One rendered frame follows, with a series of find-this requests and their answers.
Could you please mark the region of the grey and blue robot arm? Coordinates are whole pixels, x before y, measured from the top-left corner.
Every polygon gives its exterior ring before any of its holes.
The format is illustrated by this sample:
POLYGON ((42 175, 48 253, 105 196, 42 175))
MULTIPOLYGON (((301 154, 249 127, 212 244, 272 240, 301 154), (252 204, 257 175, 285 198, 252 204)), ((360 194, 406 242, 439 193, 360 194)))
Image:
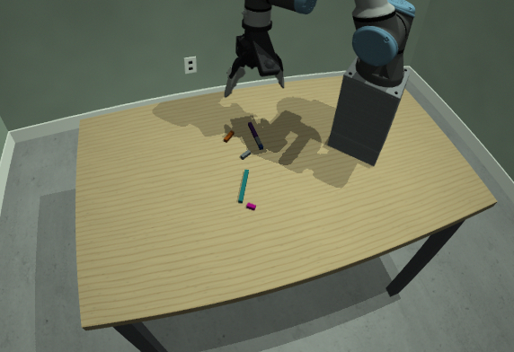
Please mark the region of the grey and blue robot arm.
MULTIPOLYGON (((273 5, 309 14, 316 1, 244 0, 242 15, 245 24, 264 27, 270 24, 273 5)), ((405 0, 355 0, 355 4, 352 17, 356 31, 352 47, 358 56, 357 72, 378 86, 400 85, 404 77, 403 52, 415 17, 415 7, 405 0)), ((280 66, 269 33, 250 32, 248 40, 260 76, 277 75, 280 66)))

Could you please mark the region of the purple rod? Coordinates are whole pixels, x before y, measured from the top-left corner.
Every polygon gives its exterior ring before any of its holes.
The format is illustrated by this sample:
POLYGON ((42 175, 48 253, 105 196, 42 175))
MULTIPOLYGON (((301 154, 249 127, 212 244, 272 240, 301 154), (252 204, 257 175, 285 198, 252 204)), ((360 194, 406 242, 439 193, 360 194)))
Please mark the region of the purple rod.
POLYGON ((253 134, 253 137, 254 137, 254 139, 255 139, 255 137, 256 137, 256 136, 258 136, 258 135, 257 135, 257 133, 256 133, 256 131, 255 131, 254 127, 253 127, 252 122, 248 122, 248 127, 249 127, 249 129, 251 130, 251 132, 252 132, 252 134, 253 134))

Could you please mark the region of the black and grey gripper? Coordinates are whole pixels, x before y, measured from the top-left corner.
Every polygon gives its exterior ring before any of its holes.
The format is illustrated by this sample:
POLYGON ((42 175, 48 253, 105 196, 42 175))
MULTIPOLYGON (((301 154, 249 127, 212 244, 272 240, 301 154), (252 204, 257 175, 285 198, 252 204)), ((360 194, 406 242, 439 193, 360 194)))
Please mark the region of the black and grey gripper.
MULTIPOLYGON (((270 24, 268 26, 253 27, 253 26, 249 26, 249 25, 245 24, 244 19, 243 19, 242 27, 244 28, 244 34, 241 36, 236 36, 236 52, 235 53, 239 57, 235 60, 235 62, 233 63, 233 66, 230 67, 227 71, 228 79, 227 79, 226 88, 225 88, 225 95, 224 95, 225 98, 232 93, 232 90, 234 89, 234 87, 236 87, 237 81, 245 75, 245 71, 244 71, 245 65, 247 65, 251 69, 253 69, 254 67, 257 67, 256 62, 254 60, 252 48, 251 48, 249 40, 248 40, 249 33, 251 31, 252 32, 269 31, 272 27, 272 21, 270 21, 270 24), (242 37, 244 37, 244 38, 242 38, 242 37)), ((276 57, 279 62, 280 72, 275 76, 279 80, 280 86, 282 88, 284 88, 285 83, 284 83, 282 61, 277 54, 276 54, 276 57)))

